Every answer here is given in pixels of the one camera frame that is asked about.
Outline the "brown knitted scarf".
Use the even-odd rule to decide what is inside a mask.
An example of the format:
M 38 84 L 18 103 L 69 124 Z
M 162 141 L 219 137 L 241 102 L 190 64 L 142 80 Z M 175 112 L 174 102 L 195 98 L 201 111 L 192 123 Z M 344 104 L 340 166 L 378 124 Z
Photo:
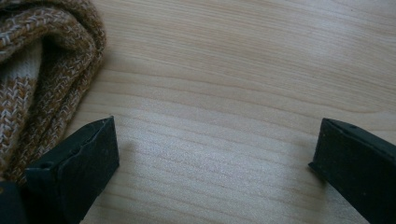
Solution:
M 59 143 L 105 47 L 91 0 L 0 0 L 0 181 Z

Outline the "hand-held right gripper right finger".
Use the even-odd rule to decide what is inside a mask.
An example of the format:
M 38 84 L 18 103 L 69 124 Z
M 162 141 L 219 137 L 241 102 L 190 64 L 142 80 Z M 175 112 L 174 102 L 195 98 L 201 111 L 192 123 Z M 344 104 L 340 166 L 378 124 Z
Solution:
M 362 128 L 324 119 L 309 167 L 371 224 L 396 224 L 396 146 Z

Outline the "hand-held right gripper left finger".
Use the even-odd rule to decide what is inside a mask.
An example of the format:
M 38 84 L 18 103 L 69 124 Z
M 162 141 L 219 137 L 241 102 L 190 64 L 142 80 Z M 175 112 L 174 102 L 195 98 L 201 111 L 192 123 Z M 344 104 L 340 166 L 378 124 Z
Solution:
M 81 127 L 26 167 L 31 224 L 79 224 L 119 166 L 114 119 Z

